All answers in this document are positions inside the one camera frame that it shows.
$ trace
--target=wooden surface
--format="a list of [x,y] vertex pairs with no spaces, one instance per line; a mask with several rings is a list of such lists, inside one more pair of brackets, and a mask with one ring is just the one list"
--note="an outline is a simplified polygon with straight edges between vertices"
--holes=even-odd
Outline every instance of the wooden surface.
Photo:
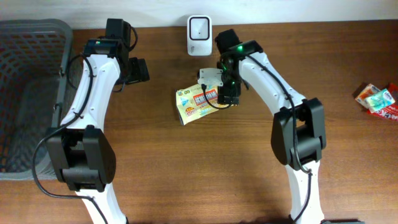
[[[398,84],[398,21],[216,26],[257,40],[279,73],[325,106],[319,174],[327,219],[398,223],[398,123],[366,114],[351,94],[362,82]],[[181,126],[174,90],[195,84],[211,57],[187,54],[185,27],[137,29],[131,56],[151,80],[112,94],[105,135],[117,157],[114,188],[133,223],[239,223],[287,217],[285,168],[270,145],[272,116],[254,90],[240,106]],[[104,30],[77,30],[80,51]],[[45,181],[51,192],[66,186]],[[0,182],[0,223],[91,223],[81,200],[42,194],[33,182]]]

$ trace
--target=white arm segment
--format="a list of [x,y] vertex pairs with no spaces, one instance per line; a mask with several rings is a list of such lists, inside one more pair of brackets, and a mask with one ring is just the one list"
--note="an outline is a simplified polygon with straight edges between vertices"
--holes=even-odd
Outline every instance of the white arm segment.
[[[93,125],[95,128],[100,128],[104,131],[104,119],[106,109],[108,107],[109,98],[112,93],[113,86],[119,78],[120,67],[115,58],[108,58],[106,55],[91,55],[87,58],[93,69],[94,80],[91,89],[90,98],[86,105],[84,112],[81,114],[82,119],[76,120],[69,125],[70,129],[85,129],[88,125]],[[76,92],[75,99],[72,106],[62,120],[61,124],[65,124],[75,117],[74,112],[78,112],[85,100],[88,84],[90,82],[90,70],[85,61],[83,61],[83,75],[81,76],[80,84]],[[95,202],[106,217],[109,224],[126,224],[126,216],[120,211],[118,201],[114,194],[112,183],[105,186],[104,192],[97,190],[80,190],[76,192],[77,195],[84,195],[94,197]],[[83,200],[88,213],[91,216],[94,224],[104,223],[101,215],[98,213],[94,205]]]
[[[271,65],[265,53],[256,52],[250,56],[267,67],[268,70],[270,70],[282,82],[286,90],[292,96],[295,106],[302,104],[302,100],[304,100],[305,97],[300,93],[297,93],[289,84],[287,84],[287,82]],[[239,62],[239,74],[242,79],[247,81],[260,95],[273,115],[279,112],[283,107],[286,107],[287,109],[291,108],[289,100],[286,99],[286,96],[278,83],[250,58],[246,57],[244,60]],[[319,224],[324,219],[319,199],[319,164],[320,162],[313,161],[304,165],[304,167],[311,168],[313,173],[311,196],[308,207],[296,224]],[[289,165],[286,166],[286,170],[289,176],[290,190],[292,193],[292,211],[290,215],[294,219],[302,210],[307,198],[308,175],[301,170],[294,170]]]

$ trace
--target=gray bin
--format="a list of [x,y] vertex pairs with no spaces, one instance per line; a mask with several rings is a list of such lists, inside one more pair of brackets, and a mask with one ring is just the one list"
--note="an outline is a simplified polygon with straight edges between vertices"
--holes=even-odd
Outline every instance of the gray bin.
[[[72,104],[75,90],[65,75],[72,36],[56,19],[0,22],[0,180],[32,179],[35,146],[47,128],[59,127]],[[78,86],[78,62],[70,77]],[[56,178],[44,145],[36,171],[40,179]]]

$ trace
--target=red snack package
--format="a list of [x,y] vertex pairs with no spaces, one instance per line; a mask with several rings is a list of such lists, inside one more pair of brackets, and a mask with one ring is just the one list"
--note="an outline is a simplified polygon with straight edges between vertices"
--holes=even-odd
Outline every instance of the red snack package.
[[393,105],[387,106],[379,111],[371,113],[368,110],[368,114],[378,116],[384,119],[391,119],[393,121],[398,121],[398,86],[390,83],[388,86],[388,91],[391,93],[392,97],[395,99],[395,103]]

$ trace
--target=tabletop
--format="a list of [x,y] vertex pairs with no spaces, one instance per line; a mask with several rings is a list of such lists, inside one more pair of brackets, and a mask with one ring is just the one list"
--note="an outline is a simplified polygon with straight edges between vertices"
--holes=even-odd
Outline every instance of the tabletop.
[[[327,146],[319,172],[326,219],[398,223],[398,123],[367,114],[353,99],[363,83],[398,84],[398,21],[213,26],[256,40],[299,93],[325,107]],[[251,223],[285,218],[291,195],[271,149],[272,115],[257,93],[240,105],[182,126],[175,90],[196,83],[209,57],[187,54],[186,27],[138,28],[130,57],[150,81],[109,101],[104,133],[117,158],[114,189],[131,223]],[[75,51],[104,30],[75,30]],[[65,184],[42,181],[50,192]],[[50,198],[33,181],[0,181],[0,223],[91,223],[81,200]]]

